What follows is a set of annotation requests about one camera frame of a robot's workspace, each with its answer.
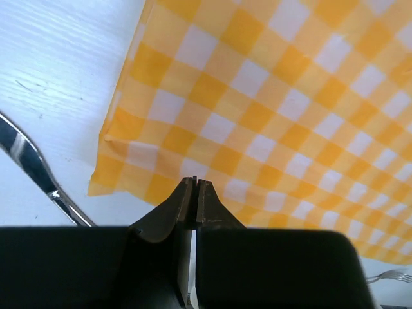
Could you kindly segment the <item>yellow white checkered cloth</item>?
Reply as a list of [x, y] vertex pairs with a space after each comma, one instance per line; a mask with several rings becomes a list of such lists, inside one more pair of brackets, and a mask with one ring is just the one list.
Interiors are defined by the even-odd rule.
[[146, 1], [88, 192], [158, 205], [187, 176], [410, 264], [411, 2]]

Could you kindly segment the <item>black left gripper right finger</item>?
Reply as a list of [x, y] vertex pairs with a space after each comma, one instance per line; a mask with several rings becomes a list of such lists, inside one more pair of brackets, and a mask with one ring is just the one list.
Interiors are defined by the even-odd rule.
[[357, 252], [330, 230], [247, 228], [198, 184], [200, 308], [373, 308]]

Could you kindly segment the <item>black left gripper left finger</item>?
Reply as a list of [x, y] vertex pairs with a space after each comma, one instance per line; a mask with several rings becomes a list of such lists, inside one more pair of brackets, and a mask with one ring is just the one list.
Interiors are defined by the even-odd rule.
[[128, 227], [3, 227], [2, 308], [185, 308], [192, 199], [184, 178]]

